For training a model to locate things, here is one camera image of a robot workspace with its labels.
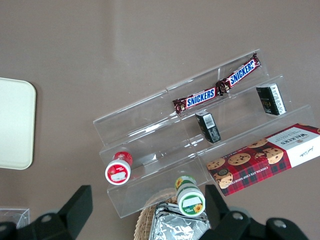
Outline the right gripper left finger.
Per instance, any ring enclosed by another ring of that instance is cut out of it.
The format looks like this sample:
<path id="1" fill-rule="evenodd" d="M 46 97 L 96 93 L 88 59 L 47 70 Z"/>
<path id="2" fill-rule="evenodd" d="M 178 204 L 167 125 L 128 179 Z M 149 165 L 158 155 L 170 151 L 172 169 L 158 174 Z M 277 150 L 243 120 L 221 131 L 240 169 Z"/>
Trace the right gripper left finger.
<path id="1" fill-rule="evenodd" d="M 40 216 L 32 224 L 36 240 L 75 240 L 93 211 L 92 187 L 82 185 L 56 213 Z"/>

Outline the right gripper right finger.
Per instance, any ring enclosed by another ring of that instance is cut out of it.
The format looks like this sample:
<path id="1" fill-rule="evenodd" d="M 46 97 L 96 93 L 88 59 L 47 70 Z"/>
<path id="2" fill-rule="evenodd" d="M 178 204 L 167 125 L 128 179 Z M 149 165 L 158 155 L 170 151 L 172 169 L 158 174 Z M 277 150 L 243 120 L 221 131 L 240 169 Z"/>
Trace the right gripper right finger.
<path id="1" fill-rule="evenodd" d="M 230 210 L 215 185 L 205 186 L 205 212 L 211 229 L 202 240 L 249 240 L 250 218 L 238 210 Z"/>

